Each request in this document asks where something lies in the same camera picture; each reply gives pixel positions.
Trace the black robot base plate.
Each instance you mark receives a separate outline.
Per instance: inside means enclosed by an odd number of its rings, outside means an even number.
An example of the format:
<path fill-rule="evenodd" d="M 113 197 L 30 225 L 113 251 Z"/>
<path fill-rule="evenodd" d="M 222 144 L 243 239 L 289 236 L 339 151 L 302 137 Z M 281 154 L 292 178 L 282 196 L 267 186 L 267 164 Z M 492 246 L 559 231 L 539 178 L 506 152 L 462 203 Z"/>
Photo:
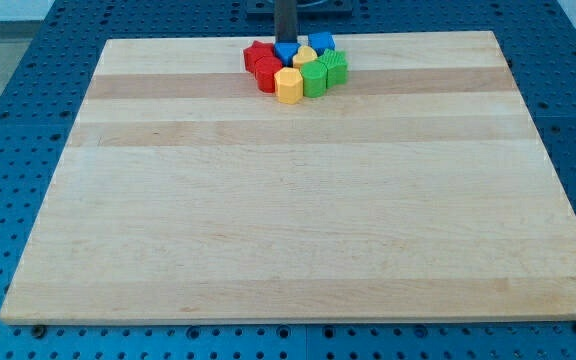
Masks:
<path fill-rule="evenodd" d="M 274 0 L 245 0 L 245 13 L 248 18 L 272 18 Z M 352 0 L 297 0 L 297 14 L 302 15 L 350 15 Z"/>

